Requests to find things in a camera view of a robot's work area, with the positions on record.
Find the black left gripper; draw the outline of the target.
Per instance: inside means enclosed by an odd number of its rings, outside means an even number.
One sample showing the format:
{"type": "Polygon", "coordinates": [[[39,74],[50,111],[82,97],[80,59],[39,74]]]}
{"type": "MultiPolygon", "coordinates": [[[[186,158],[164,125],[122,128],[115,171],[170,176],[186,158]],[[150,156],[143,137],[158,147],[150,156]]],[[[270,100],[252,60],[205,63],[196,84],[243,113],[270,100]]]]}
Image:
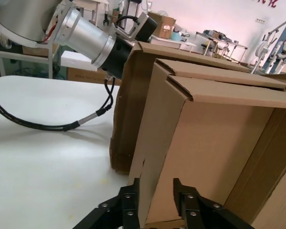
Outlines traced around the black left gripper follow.
{"type": "Polygon", "coordinates": [[[131,53],[132,45],[121,37],[103,37],[98,40],[99,56],[103,60],[97,68],[101,68],[109,75],[122,79],[124,65],[131,53]]]}

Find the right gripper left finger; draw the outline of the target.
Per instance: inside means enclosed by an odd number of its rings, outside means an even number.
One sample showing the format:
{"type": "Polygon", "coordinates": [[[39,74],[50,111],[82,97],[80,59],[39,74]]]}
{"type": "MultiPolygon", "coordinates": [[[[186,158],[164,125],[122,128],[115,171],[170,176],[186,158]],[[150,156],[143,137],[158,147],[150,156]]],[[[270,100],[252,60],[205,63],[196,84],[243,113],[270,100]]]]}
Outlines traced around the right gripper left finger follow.
{"type": "Polygon", "coordinates": [[[75,229],[138,229],[140,179],[132,185],[120,188],[117,196],[108,199],[93,209],[75,229]]]}

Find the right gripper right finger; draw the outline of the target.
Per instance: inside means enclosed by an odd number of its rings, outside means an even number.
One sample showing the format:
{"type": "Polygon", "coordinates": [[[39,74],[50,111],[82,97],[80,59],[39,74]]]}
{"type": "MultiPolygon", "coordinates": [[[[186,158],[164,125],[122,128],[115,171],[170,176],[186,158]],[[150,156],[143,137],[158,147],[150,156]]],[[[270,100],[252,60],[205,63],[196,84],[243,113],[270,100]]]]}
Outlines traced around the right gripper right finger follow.
{"type": "Polygon", "coordinates": [[[173,179],[174,202],[187,229],[253,229],[223,205],[199,194],[196,188],[173,179]]]}

